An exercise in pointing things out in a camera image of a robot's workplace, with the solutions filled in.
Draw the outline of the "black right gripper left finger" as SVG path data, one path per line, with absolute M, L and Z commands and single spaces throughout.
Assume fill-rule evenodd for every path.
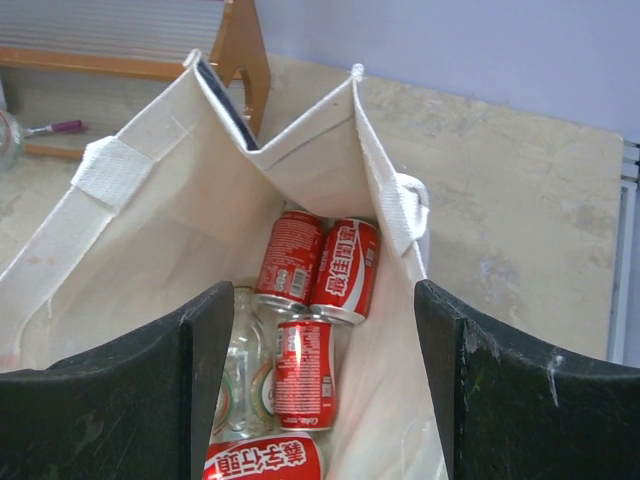
M 199 479 L 234 316 L 216 283 L 44 370 L 1 377 L 5 479 Z

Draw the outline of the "red cola can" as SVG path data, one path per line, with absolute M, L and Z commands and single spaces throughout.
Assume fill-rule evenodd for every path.
M 324 222 L 302 210 L 274 223 L 254 290 L 254 303 L 298 312 L 310 302 L 324 245 Z

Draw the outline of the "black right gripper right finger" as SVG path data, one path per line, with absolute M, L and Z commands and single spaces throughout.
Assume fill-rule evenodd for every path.
M 452 479 L 635 479 L 639 372 L 547 343 L 418 282 L 414 311 Z

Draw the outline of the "cream canvas tote bag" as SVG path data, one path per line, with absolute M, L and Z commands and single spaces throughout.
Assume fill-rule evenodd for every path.
M 272 226 L 297 206 L 381 231 L 368 318 L 340 350 L 330 479 L 442 479 L 414 315 L 429 199 L 395 170 L 359 98 L 363 69 L 258 146 L 198 51 L 117 134 L 89 144 L 69 189 L 1 276 L 1 377 L 44 370 L 186 304 L 254 283 Z

